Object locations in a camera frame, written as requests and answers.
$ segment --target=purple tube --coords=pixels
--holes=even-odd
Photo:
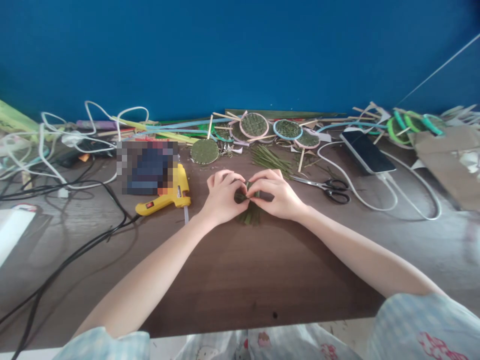
[[[94,121],[95,128],[97,130],[116,130],[117,129],[117,123],[115,121],[107,121],[107,120],[101,120],[101,121]],[[92,128],[92,123],[89,120],[77,120],[76,125],[78,126],[79,129],[93,129]]]

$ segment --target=yellow glue gun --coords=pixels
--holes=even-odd
[[[177,208],[188,207],[191,204],[190,197],[185,196],[185,193],[189,191],[187,174],[184,166],[179,163],[178,168],[173,169],[173,186],[168,189],[167,193],[160,195],[153,201],[137,204],[135,211],[141,216],[148,216],[171,203],[175,203]]]

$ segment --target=plaid shirt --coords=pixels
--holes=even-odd
[[[104,327],[71,340],[54,360],[147,360],[142,331],[117,339]],[[480,359],[480,319],[447,296],[397,294],[380,308],[368,359]],[[318,324],[277,326],[190,336],[177,360],[360,359]]]

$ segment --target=light blue sleeve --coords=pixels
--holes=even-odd
[[[112,338],[104,327],[96,327],[70,340],[53,360],[149,360],[150,335],[136,331]]]
[[[480,319],[446,295],[396,294],[375,318],[369,359],[480,359]]]

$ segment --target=blue wall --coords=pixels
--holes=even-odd
[[[158,120],[393,107],[480,33],[477,0],[2,3],[0,99],[36,120],[85,119],[84,100]],[[402,106],[479,102],[479,60],[480,40]]]

